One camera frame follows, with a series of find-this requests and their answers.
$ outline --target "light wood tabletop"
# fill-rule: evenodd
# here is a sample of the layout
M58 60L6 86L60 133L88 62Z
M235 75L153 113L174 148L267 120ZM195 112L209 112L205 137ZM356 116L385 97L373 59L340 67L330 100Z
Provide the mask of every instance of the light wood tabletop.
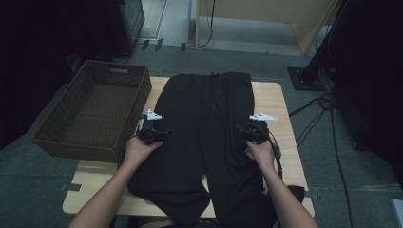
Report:
M152 89L145 104L144 113L146 113L148 109L154 110L158 97L163 91L167 80L168 78L164 77L151 77ZM268 122L268 127L276 137L281 149L281 165L283 168L284 182L287 185L303 186L305 187L305 191L308 191L308 185L302 169L296 140L280 85L275 83L253 82L252 87L255 95L255 113L251 113L251 115L263 112L278 118L275 122ZM116 163L81 160L72 180L72 183L81 184L81 188L79 191L67 191L63 210L66 213L78 213L91 197L113 176L116 172L116 167ZM206 189L208 189L206 179L202 181ZM310 198L305 197L302 204L312 216L315 215L314 206ZM144 199L131 195L127 190L122 198L117 214L166 216L157 206ZM215 217L211 201L201 216L204 218Z

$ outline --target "black pants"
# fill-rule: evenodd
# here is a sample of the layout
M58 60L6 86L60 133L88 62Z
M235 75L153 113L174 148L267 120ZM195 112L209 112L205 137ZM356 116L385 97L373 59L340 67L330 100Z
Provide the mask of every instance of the black pants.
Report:
M272 227L273 203L261 193L261 173L243 153L246 144L235 128L254 105L245 73L170 78L155 112L163 116L159 128L172 129L172 135L139 167L128 191L184 226L196 223L211 199L223 226Z

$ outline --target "black trousers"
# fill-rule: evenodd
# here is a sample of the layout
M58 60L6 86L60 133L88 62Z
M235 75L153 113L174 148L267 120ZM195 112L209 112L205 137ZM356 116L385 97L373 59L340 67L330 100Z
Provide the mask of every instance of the black trousers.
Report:
M261 193L261 173L235 128L253 114L254 101L249 74L170 78L155 112L163 116L158 127L172 135L139 167L128 191L183 226L195 224L211 199L222 226L272 227L273 203Z

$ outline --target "brown woven basket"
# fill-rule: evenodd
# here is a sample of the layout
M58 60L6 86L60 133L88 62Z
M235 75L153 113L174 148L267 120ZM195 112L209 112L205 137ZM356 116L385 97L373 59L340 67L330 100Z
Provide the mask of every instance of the brown woven basket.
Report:
M86 61L31 140L51 156L117 162L150 90L147 66Z

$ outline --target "black cable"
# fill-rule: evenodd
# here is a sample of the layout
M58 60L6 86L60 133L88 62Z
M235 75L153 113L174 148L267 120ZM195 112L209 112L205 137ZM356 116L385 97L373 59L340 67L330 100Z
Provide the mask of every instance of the black cable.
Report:
M315 127L315 125L318 123L318 121L320 120L320 118L321 118L321 116L324 114L324 112L325 112L326 110L330 110L330 111L331 111L333 144L334 144L334 149L335 149L335 154L336 154L337 167L338 167L338 171L340 172L341 180L342 180L342 183L343 183L344 194L345 194L346 203L347 203L347 210L348 210L348 213L349 213L350 227L351 227L351 228L354 228L353 216L352 216L351 205L350 205L350 197L349 197L349 193L348 193L348 190L347 190L347 184L346 184L346 180L345 180L345 178L344 178L343 170L342 170L342 168L341 168L340 157L339 157L339 155L338 155L338 150L337 150L337 145L336 145L335 118L334 118L334 113L333 113L334 108L335 108L335 99L331 99L331 100L329 100L329 99L324 99L325 96L330 95L330 94L331 94L331 93L326 93L326 94L323 94L320 98L313 99L313 100L312 100L311 102L309 102L307 105L305 105L305 106L303 106L303 107L301 107L301 108L298 108L296 111L290 113L290 117L291 117L292 115L295 115L295 114L299 113L300 111L302 111L303 109L305 109L307 106L314 104L315 101L318 101L316 104L320 104L321 107L323 108L323 110L321 111L321 113L320 113L319 115L315 116L314 119L311 121L310 125L312 124L312 122L313 122L317 117L319 117L319 119L317 120L317 122L311 127L310 130L312 130L312 129ZM329 105L328 105L328 106L323 106L322 102L329 102ZM298 146L300 146L300 145L303 143L303 141L305 140L305 138L306 138L306 136L307 136L308 134L309 134L309 132L305 135L304 139L302 140L302 142L301 142Z
M328 96L328 95L332 95L332 93L325 93L325 94L321 95L319 98L313 99L312 101L310 101L310 102L309 102L308 104L306 104L305 106L300 107L300 108L298 108L297 110L295 110L295 111L293 111L293 112L291 112L291 113L289 114L289 116L291 117L291 116L293 116L293 115L299 113L300 111L302 111L303 109L305 109L306 107L308 107L308 106L310 106L310 105L320 105L320 106L322 107L322 109L323 109L319 114L317 114L317 115L311 120L311 122L308 124L308 126L305 127L305 129L302 131L302 133L301 133L301 134L299 135L299 137L296 139L296 142L298 142L298 141L301 139L301 137L304 135L304 133L308 130L308 132L307 132L307 133L305 134L305 136L303 137L302 141L297 144L298 147L300 147L300 146L303 144L303 142L305 141L305 139L306 139L306 138L308 137L308 135L311 133L312 129L314 129L314 127L319 123L319 121L320 121L320 119L322 118L324 112L325 112L326 110L330 110L330 109L332 108L333 103L334 103L334 99L326 99L325 97Z
M314 127L317 125L317 123L319 123L320 119L322 118L323 114L325 113L327 109L323 109L322 112L320 112L317 116L314 117L314 119L311 121L311 123L303 130L303 132L301 133L301 135L298 137L297 142L299 141L299 139L302 137L303 133L309 128L309 131L305 134L305 136L303 137L302 141L298 144L298 147L300 147L302 145L302 143L305 141L306 137L309 135L309 133L311 133L312 129L314 129ZM314 125L311 126L312 122L317 118L317 121L314 123Z
M340 172L341 181L342 181L343 187L344 187L344 195L346 196L346 203L347 203L347 210L348 210L348 213L349 213L350 227L354 228L353 217L352 217L352 209L351 209L351 206L350 206L349 192L347 190L347 184L346 184L346 180L344 179L343 170L341 169L340 157L338 156L338 150L337 150L337 145L336 145L336 132L335 132L335 120L334 120L334 116L333 116L333 108L331 110L331 119L332 119L333 145L334 145L334 148L335 148L338 171Z
M275 155L275 160L276 160L276 164L277 164L277 167L278 167L278 175L282 179L282 166L281 166L281 162L279 160L278 144L277 144L276 138L274 138L274 135L269 132L269 134L271 134L273 136L273 138L275 139L275 144L276 145L274 145L273 142L270 139L270 136L268 136L263 129L261 129L258 125L255 125L255 124L252 124L252 123L249 123L249 124L251 124L252 126L257 128L264 135L264 137L267 139L267 141L269 141L269 143L272 145L272 150L273 150L273 153Z
M213 9L211 10L211 21L210 21L210 37L208 38L207 42L202 45L198 46L198 48L204 48L211 40L213 37L213 19L214 19L214 7L216 6L216 0L213 1Z
M298 114L300 111L302 111L303 109L307 108L307 107L310 106L310 105L319 104L320 101L321 101L322 99L324 99L325 96L328 96L328 95L331 95L331 94L332 94L332 93L325 93L325 94L323 94L322 96L320 96L319 98L315 98L315 99L311 100L311 101L310 101L308 104L306 104L305 106L302 106L302 107L298 108L297 110L294 110L294 111L290 112L290 114L288 114L288 116L289 116L289 117L292 117L292 116Z

